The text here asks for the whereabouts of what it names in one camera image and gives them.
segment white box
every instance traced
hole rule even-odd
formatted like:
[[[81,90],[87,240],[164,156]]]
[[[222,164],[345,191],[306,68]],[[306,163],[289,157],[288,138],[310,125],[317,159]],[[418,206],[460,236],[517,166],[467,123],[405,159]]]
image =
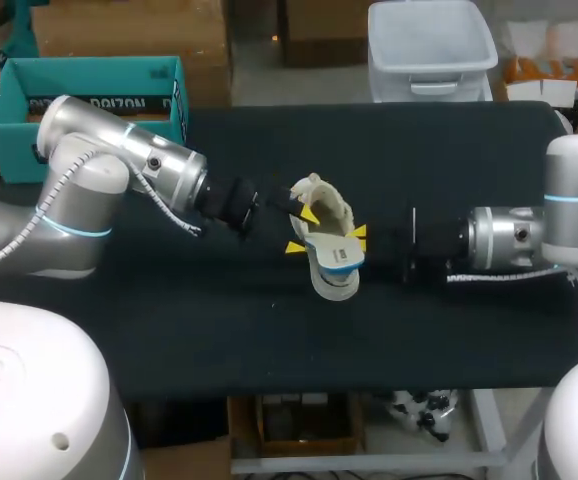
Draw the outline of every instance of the white box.
[[[498,53],[467,0],[379,2],[369,7],[369,81],[375,102],[469,102]]]

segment shoe insole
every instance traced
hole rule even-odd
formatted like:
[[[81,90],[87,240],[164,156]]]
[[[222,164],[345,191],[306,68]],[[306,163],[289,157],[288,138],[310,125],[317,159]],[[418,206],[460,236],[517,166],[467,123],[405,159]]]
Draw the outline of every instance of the shoe insole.
[[[339,218],[336,218],[331,208],[323,200],[316,200],[311,205],[311,211],[316,216],[319,225],[309,225],[310,232],[330,233],[332,235],[345,236]]]
[[[316,252],[320,268],[332,275],[351,272],[365,261],[360,240],[329,233],[307,233],[305,243]]]

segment screw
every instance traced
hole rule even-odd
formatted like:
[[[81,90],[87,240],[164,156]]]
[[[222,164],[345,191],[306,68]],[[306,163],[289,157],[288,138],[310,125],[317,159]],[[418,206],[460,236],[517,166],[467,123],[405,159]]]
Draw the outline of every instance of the screw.
[[[516,240],[518,240],[519,242],[525,242],[527,238],[529,238],[529,232],[527,231],[526,228],[518,228],[514,232],[514,237],[516,237]]]
[[[160,168],[160,159],[156,157],[151,157],[147,160],[147,165],[151,170],[158,170]]]

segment black fabric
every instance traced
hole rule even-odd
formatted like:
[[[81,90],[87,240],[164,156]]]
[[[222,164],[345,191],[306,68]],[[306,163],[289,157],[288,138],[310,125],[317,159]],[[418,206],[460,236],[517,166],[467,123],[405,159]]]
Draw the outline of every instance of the black fabric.
[[[368,224],[358,294],[331,303],[286,216],[241,243],[196,240],[127,195],[97,272],[0,278],[0,300],[62,314],[91,335],[128,400],[262,392],[550,386],[578,361],[578,291],[565,276],[412,290],[392,249],[405,207],[438,218],[537,205],[562,127],[545,104],[360,105],[195,111],[190,145],[212,172],[268,188],[315,171]],[[36,187],[0,198],[32,204]]]

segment orange object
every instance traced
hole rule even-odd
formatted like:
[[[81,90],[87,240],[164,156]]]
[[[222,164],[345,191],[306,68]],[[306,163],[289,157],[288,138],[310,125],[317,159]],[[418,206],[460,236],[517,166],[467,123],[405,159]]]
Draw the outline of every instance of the orange object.
[[[578,84],[578,58],[537,62],[525,57],[515,57],[507,64],[504,78],[507,84],[530,80],[573,80]]]

